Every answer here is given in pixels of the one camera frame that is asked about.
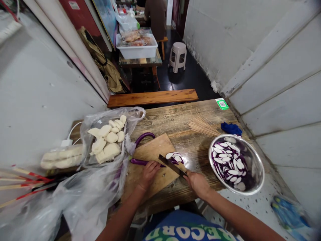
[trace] knife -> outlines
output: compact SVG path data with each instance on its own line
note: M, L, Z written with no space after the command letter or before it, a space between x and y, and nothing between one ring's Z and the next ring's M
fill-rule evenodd
M179 174L181 177L187 176L187 174L185 172L183 172L181 169L179 169L170 160L166 159L161 154L159 154L158 159L160 159L164 164L166 164L169 168L171 168L174 172Z

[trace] blue rag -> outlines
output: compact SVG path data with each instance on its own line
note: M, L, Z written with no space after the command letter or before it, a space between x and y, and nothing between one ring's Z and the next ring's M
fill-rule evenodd
M238 136L242 136L241 129L235 124L228 124L224 122L224 123L221 123L221 128L227 134L231 134L231 135L237 134Z

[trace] hand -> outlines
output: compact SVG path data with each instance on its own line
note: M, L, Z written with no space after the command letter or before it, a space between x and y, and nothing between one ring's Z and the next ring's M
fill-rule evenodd
M211 192L211 187L202 174L187 170L187 176L184 176L193 192L202 200L206 200Z
M155 175L158 170L161 168L161 164L156 161L150 161L144 167L143 174L140 178L138 186L143 190L147 191L147 189L151 186L154 181Z

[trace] white plastic stool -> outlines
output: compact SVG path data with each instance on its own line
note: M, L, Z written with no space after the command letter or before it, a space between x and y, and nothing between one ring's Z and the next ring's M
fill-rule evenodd
M171 49L170 61L168 63L169 66L173 66L173 73L177 73L178 68L184 67L185 70L186 63L186 45L181 42L176 42L173 44Z

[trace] metal bowl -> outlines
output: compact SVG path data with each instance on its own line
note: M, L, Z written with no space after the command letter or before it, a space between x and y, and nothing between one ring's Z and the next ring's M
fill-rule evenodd
M250 187L250 189L248 189L247 187L246 191L240 191L235 189L234 187L231 187L220 177L220 175L216 171L216 168L213 164L214 160L212 160L212 146L219 141L230 142L240 149L241 154L245 158L247 167L249 170L251 170L251 174L254 179L254 184L252 187ZM259 157L257 152L253 149L253 147L251 147L251 145L247 143L245 140L243 140L242 138L235 135L230 135L230 134L223 134L216 137L211 142L210 148L208 149L208 158L210 160L211 167L216 177L221 181L221 183L223 183L224 186L226 186L227 189L231 190L232 192L235 192L240 195L250 196L257 193L262 188L264 183L264 167L263 167L261 158Z

